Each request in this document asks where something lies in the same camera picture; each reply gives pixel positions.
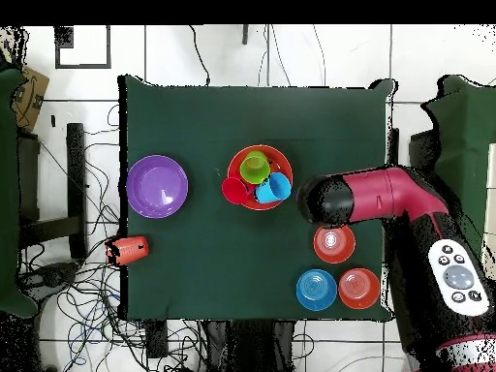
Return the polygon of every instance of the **small red bowl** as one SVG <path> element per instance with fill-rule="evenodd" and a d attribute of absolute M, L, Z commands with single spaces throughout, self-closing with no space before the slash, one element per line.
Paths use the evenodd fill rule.
<path fill-rule="evenodd" d="M 348 226 L 331 230 L 320 227 L 314 235 L 314 250 L 326 263 L 342 263 L 355 251 L 355 236 Z"/>
<path fill-rule="evenodd" d="M 346 271 L 339 280 L 339 297 L 353 309 L 366 309 L 374 305 L 381 293 L 379 278 L 366 268 Z"/>

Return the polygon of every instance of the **white tile floor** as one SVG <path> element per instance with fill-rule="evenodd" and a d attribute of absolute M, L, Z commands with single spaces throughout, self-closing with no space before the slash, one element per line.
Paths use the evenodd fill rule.
<path fill-rule="evenodd" d="M 85 131 L 94 133 L 112 130 L 109 124 L 118 124 L 118 108 L 110 109 L 117 102 L 116 77 L 135 75 L 160 85 L 204 85 L 205 74 L 193 45 L 193 33 L 188 26 L 111 26 L 111 69 L 55 69 L 54 34 L 51 27 L 25 27 L 30 37 L 27 44 L 28 66 L 50 77 L 40 117 L 34 132 L 66 167 L 66 125 L 82 122 Z M 241 25 L 205 25 L 196 27 L 198 48 L 210 72 L 213 86 L 257 86 L 261 59 L 265 52 L 264 26 L 250 25 L 248 45 L 241 44 Z M 288 78 L 292 85 L 322 85 L 331 87 L 368 87 L 379 78 L 395 78 L 399 89 L 394 96 L 392 124 L 400 130 L 400 162 L 408 165 L 408 141 L 413 133 L 431 127 L 430 120 L 419 103 L 430 100 L 437 93 L 437 79 L 445 74 L 461 74 L 469 79 L 487 84 L 496 73 L 494 30 L 485 26 L 463 25 L 316 25 L 325 55 L 325 65 L 311 24 L 275 24 L 277 45 Z M 62 64 L 101 63 L 105 30 L 100 27 L 75 27 L 74 49 L 61 51 Z M 270 85 L 284 86 L 288 82 L 278 60 L 274 37 L 271 33 Z M 263 61 L 261 84 L 266 86 L 266 59 Z M 55 127 L 50 117 L 54 115 Z M 86 135 L 86 146 L 94 142 L 117 143 L 117 132 Z M 86 159 L 109 176 L 106 203 L 117 213 L 119 198 L 118 147 L 92 146 Z M 53 160 L 42 149 L 39 161 L 39 207 L 42 219 L 67 215 L 66 178 Z M 87 175 L 88 195 L 94 201 L 100 196 L 95 177 Z M 98 215 L 89 202 L 88 229 Z M 109 228 L 114 234 L 117 227 Z M 104 227 L 90 235 L 90 246 L 105 237 Z M 67 239 L 53 240 L 46 244 L 46 252 L 39 264 L 68 261 Z M 37 253 L 37 247 L 29 255 Z M 103 249 L 91 256 L 90 262 L 102 262 Z M 88 296 L 72 293 L 78 302 Z M 59 297 L 62 310 L 75 316 L 76 310 L 65 296 Z M 46 364 L 64 369 L 71 359 L 67 342 L 68 331 L 74 321 L 65 316 L 57 306 L 57 296 L 47 303 L 42 317 L 42 354 Z M 81 312 L 89 312 L 91 304 Z M 181 322 L 171 322 L 172 329 L 183 327 Z M 303 322 L 296 325 L 296 333 L 303 331 Z M 78 336 L 73 327 L 71 337 Z M 306 359 L 306 372 L 401 372 L 404 361 L 395 321 L 385 325 L 370 322 L 308 322 L 306 333 L 313 337 L 315 347 Z M 180 348 L 182 335 L 174 335 L 171 348 Z M 307 353 L 312 343 L 303 344 L 302 337 L 294 341 L 294 357 Z M 95 372 L 109 344 L 88 344 L 81 353 L 88 359 L 75 365 L 70 372 Z M 78 342 L 73 347 L 78 350 Z M 198 356 L 190 350 L 191 363 L 198 363 Z M 161 362 L 175 366 L 174 359 Z M 305 360 L 296 359 L 296 372 L 305 372 Z M 150 360 L 150 367 L 157 360 Z M 144 372 L 133 360 L 127 347 L 113 348 L 107 364 L 101 363 L 98 372 Z"/>

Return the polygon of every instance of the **chair leg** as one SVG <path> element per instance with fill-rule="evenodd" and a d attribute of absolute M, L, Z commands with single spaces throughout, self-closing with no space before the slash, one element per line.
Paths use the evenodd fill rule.
<path fill-rule="evenodd" d="M 248 26 L 249 24 L 243 24 L 243 44 L 245 46 L 248 44 Z"/>

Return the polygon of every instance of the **red bowl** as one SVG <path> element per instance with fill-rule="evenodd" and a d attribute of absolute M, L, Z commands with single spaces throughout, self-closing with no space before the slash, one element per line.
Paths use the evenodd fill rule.
<path fill-rule="evenodd" d="M 314 235 L 314 250 L 326 263 L 342 263 L 355 251 L 355 236 L 348 226 L 331 230 L 320 227 Z"/>
<path fill-rule="evenodd" d="M 293 172 L 291 170 L 290 162 L 284 156 L 282 152 L 276 150 L 275 148 L 269 145 L 252 145 L 250 147 L 243 148 L 239 151 L 234 158 L 231 160 L 231 163 L 228 167 L 228 177 L 236 177 L 239 178 L 239 166 L 243 162 L 246 155 L 253 150 L 261 151 L 267 157 L 268 164 L 270 165 L 270 172 L 282 172 L 284 175 L 288 177 L 291 185 L 293 186 Z M 265 204 L 260 204 L 255 200 L 253 193 L 251 193 L 246 201 L 242 204 L 244 207 L 255 210 L 266 210 L 274 208 L 279 205 L 281 201 L 268 202 Z"/>
<path fill-rule="evenodd" d="M 374 305 L 381 293 L 379 278 L 366 268 L 346 271 L 339 280 L 339 297 L 353 309 L 366 309 Z"/>

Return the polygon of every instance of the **plastic cup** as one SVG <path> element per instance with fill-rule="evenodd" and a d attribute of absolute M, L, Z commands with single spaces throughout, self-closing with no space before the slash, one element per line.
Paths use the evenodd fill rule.
<path fill-rule="evenodd" d="M 241 178 L 228 177 L 222 182 L 221 188 L 228 202 L 243 204 L 253 193 L 255 186 L 245 183 Z"/>
<path fill-rule="evenodd" d="M 309 269 L 296 284 L 296 297 L 310 311 L 327 309 L 337 296 L 337 284 L 332 275 L 322 269 Z"/>
<path fill-rule="evenodd" d="M 255 200 L 259 203 L 279 202 L 291 194 L 291 182 L 282 172 L 273 172 L 255 189 Z"/>
<path fill-rule="evenodd" d="M 125 265 L 148 255 L 148 242 L 144 236 L 131 236 L 109 240 L 105 243 L 107 262 Z"/>
<path fill-rule="evenodd" d="M 250 151 L 244 158 L 239 173 L 250 184 L 261 184 L 270 174 L 267 157 L 261 151 Z"/>
<path fill-rule="evenodd" d="M 380 293 L 379 278 L 365 268 L 350 269 L 339 280 L 339 296 L 345 305 L 353 309 L 372 306 Z"/>

